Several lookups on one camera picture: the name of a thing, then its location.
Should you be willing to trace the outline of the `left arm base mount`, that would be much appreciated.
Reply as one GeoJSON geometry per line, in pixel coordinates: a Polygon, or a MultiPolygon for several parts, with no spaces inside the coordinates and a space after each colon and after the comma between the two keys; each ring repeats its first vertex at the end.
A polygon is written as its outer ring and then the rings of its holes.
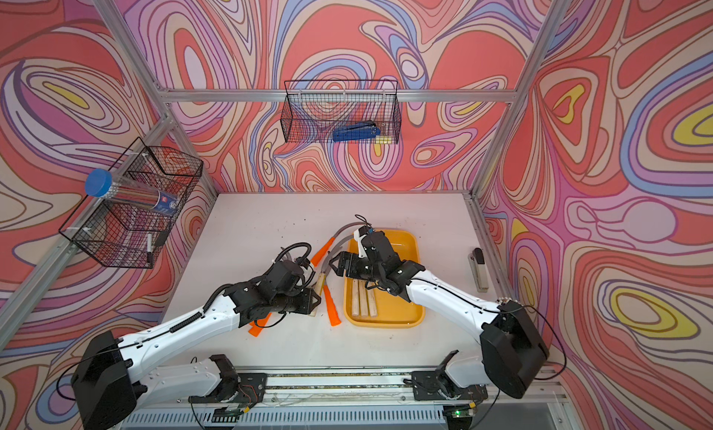
{"type": "Polygon", "coordinates": [[[209,368],[218,370],[218,383],[207,393],[189,396],[191,402],[236,403],[253,407],[263,401],[268,378],[265,372],[237,372],[224,354],[211,355],[208,361],[209,368]]]}

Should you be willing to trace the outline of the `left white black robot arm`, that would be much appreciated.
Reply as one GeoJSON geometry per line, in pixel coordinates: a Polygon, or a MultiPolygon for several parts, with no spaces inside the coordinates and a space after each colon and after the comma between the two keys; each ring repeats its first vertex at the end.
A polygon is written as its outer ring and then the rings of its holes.
{"type": "Polygon", "coordinates": [[[241,378],[227,356],[174,366],[167,361],[271,313],[311,314],[320,303],[310,287],[314,275],[306,257],[276,261],[249,281],[219,286],[203,306],[168,322],[93,338],[71,379],[84,428],[110,429],[137,408],[179,398],[233,400],[241,378]]]}

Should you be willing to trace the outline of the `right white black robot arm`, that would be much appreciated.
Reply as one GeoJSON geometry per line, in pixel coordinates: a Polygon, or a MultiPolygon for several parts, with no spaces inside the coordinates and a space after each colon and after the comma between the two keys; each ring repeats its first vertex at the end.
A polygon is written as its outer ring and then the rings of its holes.
{"type": "Polygon", "coordinates": [[[336,275],[430,309],[477,343],[477,353],[447,357],[447,380],[460,388],[492,384],[518,400],[525,396],[550,357],[525,306],[486,301],[446,283],[422,264],[401,258],[383,231],[363,227],[355,231],[355,240],[356,253],[341,251],[327,259],[336,275]]]}

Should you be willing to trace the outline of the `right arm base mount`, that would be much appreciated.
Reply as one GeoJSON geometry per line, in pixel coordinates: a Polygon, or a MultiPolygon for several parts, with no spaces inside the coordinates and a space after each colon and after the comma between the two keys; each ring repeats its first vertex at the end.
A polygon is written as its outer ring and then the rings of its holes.
{"type": "Polygon", "coordinates": [[[441,361],[433,370],[414,371],[409,378],[403,378],[402,382],[406,387],[412,389],[414,400],[416,401],[436,401],[436,400],[468,400],[475,404],[480,404],[488,399],[488,390],[483,385],[469,385],[469,387],[459,387],[446,373],[447,364],[458,354],[458,350],[453,350],[441,361]]]}

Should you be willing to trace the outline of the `blue blade wooden sickle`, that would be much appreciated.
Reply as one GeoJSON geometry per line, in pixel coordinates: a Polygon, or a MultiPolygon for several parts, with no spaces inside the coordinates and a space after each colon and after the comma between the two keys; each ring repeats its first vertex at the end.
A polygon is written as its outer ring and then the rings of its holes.
{"type": "Polygon", "coordinates": [[[365,307],[364,316],[369,316],[371,318],[376,318],[378,315],[376,296],[371,285],[366,281],[363,281],[359,287],[360,301],[362,306],[365,307]]]}

